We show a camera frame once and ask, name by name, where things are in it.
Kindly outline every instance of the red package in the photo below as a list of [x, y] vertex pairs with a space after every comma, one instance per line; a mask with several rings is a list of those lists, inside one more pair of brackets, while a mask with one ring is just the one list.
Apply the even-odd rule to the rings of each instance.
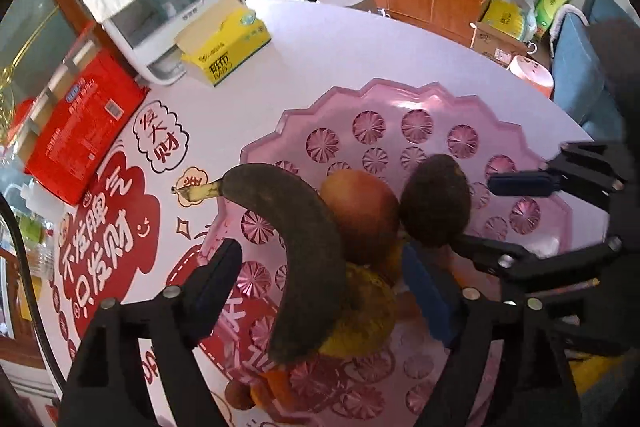
[[26, 163], [42, 186], [72, 205], [146, 95], [107, 50], [81, 66]]

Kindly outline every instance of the black cable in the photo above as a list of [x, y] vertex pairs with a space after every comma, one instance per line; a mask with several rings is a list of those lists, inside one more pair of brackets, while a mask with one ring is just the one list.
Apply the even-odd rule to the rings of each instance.
[[27, 251], [24, 248], [24, 241], [22, 240], [22, 233], [18, 226], [18, 221], [15, 219], [14, 212], [11, 210], [9, 203], [6, 202], [4, 196], [0, 194], [0, 215], [9, 229], [11, 239], [14, 242], [15, 255], [18, 258], [18, 271], [22, 279], [22, 285], [24, 286], [24, 295], [27, 298], [27, 306], [31, 314], [31, 322], [33, 323], [33, 329], [36, 332], [36, 338], [42, 349], [42, 354], [47, 361], [49, 370], [56, 380], [56, 383], [61, 391], [64, 391], [66, 384], [65, 377], [62, 376], [60, 366], [56, 361], [56, 357], [53, 355], [51, 344], [47, 338], [47, 333], [44, 330], [42, 324], [42, 317], [40, 316], [40, 310], [38, 309], [38, 302], [36, 300], [36, 294], [33, 291], [33, 280], [31, 280], [31, 272], [29, 271], [29, 261], [27, 260]]

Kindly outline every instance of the round table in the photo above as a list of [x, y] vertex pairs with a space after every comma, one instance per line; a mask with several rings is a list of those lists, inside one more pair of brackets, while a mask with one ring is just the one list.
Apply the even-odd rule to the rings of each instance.
[[[527, 83], [436, 34], [329, 5], [247, 4], [273, 41], [218, 87], [188, 76], [153, 87], [98, 170], [94, 197], [79, 205], [71, 229], [67, 217], [58, 230], [63, 248], [56, 251], [55, 279], [38, 305], [65, 375], [106, 289], [124, 302], [151, 298], [180, 260], [196, 255], [216, 201], [189, 206], [171, 188], [189, 177], [217, 179], [238, 163], [242, 147], [275, 129], [284, 110], [306, 108], [333, 86], [360, 89], [386, 78], [416, 87], [439, 82], [455, 96], [476, 94], [498, 120], [520, 124], [528, 147], [544, 158], [555, 156], [562, 142], [589, 139]], [[562, 197], [573, 211], [572, 247], [600, 241], [606, 214]], [[194, 353], [209, 383], [217, 368], [201, 350]], [[149, 342], [141, 341], [141, 357], [156, 411], [169, 418]], [[223, 391], [212, 388], [219, 396]], [[241, 418], [233, 421], [244, 425]]]

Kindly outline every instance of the fruit plate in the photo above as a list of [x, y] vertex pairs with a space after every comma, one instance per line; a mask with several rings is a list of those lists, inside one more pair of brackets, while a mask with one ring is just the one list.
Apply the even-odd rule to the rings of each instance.
[[[242, 149], [240, 163], [275, 164], [316, 189], [337, 169], [363, 169], [399, 196], [412, 169], [435, 153], [453, 156], [468, 178], [473, 211], [467, 233], [519, 243], [540, 256], [568, 249], [571, 210], [560, 198], [497, 198], [486, 188], [493, 172], [541, 164], [520, 126], [498, 121], [477, 96], [455, 98], [437, 83], [415, 89], [374, 79], [360, 91], [334, 87], [309, 109], [285, 111], [273, 133]], [[205, 264], [222, 239], [233, 237], [244, 263], [214, 334], [200, 347], [227, 378], [248, 381], [271, 367], [265, 353], [286, 282], [286, 245], [253, 212], [222, 198], [218, 209], [197, 261]], [[463, 279], [499, 297], [497, 280], [466, 260], [456, 263]], [[499, 357], [494, 343], [470, 425], [482, 422]], [[442, 344], [416, 320], [399, 323], [373, 356], [303, 363], [290, 374], [294, 392], [308, 406], [300, 423], [413, 426], [446, 359]], [[250, 423], [254, 411], [242, 419]]]

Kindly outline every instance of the white table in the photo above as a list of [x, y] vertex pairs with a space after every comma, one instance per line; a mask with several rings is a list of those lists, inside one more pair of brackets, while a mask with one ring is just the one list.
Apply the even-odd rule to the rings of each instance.
[[[197, 250], [202, 242], [202, 236], [196, 237], [198, 232], [206, 231], [216, 215], [214, 200], [190, 208], [178, 205], [176, 196], [170, 193], [178, 177], [193, 166], [206, 170], [209, 181], [216, 179], [238, 163], [244, 145], [274, 130], [284, 110], [308, 107], [333, 86], [360, 89], [379, 77], [410, 86], [439, 82], [455, 96], [477, 94], [499, 120], [520, 124], [529, 148], [545, 158], [555, 156], [562, 142], [589, 139], [559, 107], [529, 84], [436, 34], [369, 13], [327, 5], [264, 0], [251, 0], [247, 4], [265, 21], [273, 36], [270, 44], [215, 89], [185, 77], [173, 86], [155, 87], [143, 103], [161, 102], [167, 111], [177, 115], [181, 126], [175, 127], [177, 136], [183, 136], [182, 131], [189, 134], [188, 150], [179, 166], [163, 171], [176, 156], [165, 158], [166, 165], [154, 159], [144, 139], [140, 142], [136, 139], [134, 120], [125, 127], [110, 153], [109, 157], [124, 153], [124, 168], [140, 168], [144, 172], [145, 194], [155, 195], [159, 200], [158, 253], [151, 252], [155, 261], [148, 273], [136, 271], [132, 276], [125, 302], [150, 298], [164, 287], [168, 273], [181, 256]], [[136, 125], [140, 132], [140, 122]], [[147, 150], [151, 161], [143, 153]], [[99, 171], [103, 176], [100, 183], [110, 173]], [[573, 209], [572, 246], [600, 241], [606, 229], [606, 214], [575, 198], [564, 197]], [[138, 237], [143, 238], [140, 241], [144, 241], [143, 233], [138, 229]], [[60, 256], [57, 252], [54, 282], [61, 296], [60, 313], [54, 310], [49, 285], [43, 288], [40, 308], [56, 358], [67, 374], [71, 359], [68, 341], [61, 332], [60, 315], [65, 315], [69, 340], [77, 346], [79, 335], [74, 313], [78, 316], [78, 310], [65, 298]], [[143, 359], [146, 349], [143, 345]], [[203, 368], [215, 370], [199, 349], [195, 352]], [[147, 357], [146, 361], [152, 400], [157, 410], [166, 411], [159, 380], [153, 375], [153, 360]], [[212, 390], [222, 395], [223, 388]]]

